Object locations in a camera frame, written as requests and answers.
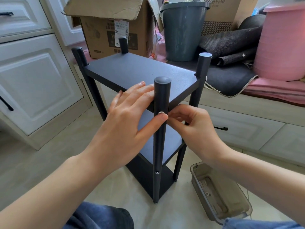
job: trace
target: plastic bin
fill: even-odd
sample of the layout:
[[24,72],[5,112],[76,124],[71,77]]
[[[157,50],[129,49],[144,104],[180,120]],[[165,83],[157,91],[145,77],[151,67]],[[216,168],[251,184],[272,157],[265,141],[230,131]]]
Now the plastic bin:
[[254,60],[254,72],[283,81],[305,76],[305,1],[272,0]]
[[209,3],[186,1],[163,4],[166,59],[191,61],[200,41],[201,29]]
[[191,166],[192,184],[211,221],[223,225],[226,218],[245,218],[252,206],[239,185],[200,162]]

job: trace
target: translucent brown plastic container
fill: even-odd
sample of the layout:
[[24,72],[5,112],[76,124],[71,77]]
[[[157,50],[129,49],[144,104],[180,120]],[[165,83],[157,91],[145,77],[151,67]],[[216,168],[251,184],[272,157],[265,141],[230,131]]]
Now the translucent brown plastic container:
[[239,185],[200,162],[191,166],[192,184],[211,221],[223,225],[226,218],[245,218],[252,206]]

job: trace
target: cabinet handle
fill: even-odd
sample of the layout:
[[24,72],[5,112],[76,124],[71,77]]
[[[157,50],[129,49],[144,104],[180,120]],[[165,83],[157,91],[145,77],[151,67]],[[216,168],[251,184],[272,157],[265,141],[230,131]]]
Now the cabinet handle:
[[0,16],[13,16],[13,12],[0,12]]
[[0,100],[7,106],[7,108],[12,112],[14,109],[0,96]]
[[223,130],[223,131],[228,131],[229,129],[227,127],[223,127],[223,128],[219,128],[219,127],[214,127],[216,129],[220,129],[220,130]]

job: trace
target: honeycomb pattern on box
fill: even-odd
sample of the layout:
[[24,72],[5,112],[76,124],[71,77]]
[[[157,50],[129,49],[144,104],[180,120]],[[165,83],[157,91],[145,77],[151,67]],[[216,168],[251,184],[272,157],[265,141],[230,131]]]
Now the honeycomb pattern on box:
[[232,23],[229,22],[204,22],[201,36],[217,34],[223,31],[229,31],[232,27]]

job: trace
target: cardboard box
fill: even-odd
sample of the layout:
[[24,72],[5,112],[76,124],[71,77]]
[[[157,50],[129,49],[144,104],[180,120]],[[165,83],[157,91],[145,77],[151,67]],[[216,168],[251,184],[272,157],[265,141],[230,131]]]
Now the cardboard box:
[[69,0],[63,14],[79,17],[91,58],[120,53],[120,36],[127,36],[130,53],[149,57],[155,4],[157,0]]
[[214,0],[205,16],[201,36],[236,30],[251,16],[258,0]]

